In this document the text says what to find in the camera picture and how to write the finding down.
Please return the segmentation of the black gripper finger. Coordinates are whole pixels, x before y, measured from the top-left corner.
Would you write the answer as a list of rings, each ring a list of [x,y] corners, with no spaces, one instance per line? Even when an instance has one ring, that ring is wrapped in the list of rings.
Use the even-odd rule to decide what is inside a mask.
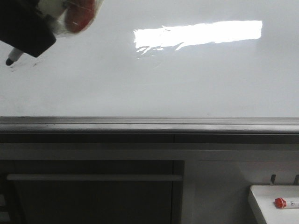
[[[38,0],[0,1],[0,40],[33,57],[39,57],[56,42],[39,16],[38,3]]]

